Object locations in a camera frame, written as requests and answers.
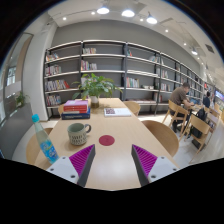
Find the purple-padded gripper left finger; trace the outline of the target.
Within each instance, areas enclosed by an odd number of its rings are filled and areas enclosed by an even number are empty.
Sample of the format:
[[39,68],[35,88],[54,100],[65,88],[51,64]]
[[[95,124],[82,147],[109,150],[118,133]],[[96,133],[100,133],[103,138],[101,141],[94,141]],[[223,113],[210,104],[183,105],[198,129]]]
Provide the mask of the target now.
[[95,145],[90,145],[70,157],[60,157],[47,169],[47,171],[84,187],[86,185],[94,157]]

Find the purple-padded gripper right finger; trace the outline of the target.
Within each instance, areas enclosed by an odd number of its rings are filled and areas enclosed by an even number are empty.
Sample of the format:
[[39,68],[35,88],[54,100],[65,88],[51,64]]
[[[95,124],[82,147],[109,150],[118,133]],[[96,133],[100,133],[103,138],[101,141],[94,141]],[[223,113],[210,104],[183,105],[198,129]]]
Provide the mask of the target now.
[[178,171],[178,168],[165,156],[157,157],[137,145],[132,145],[131,155],[141,186]]

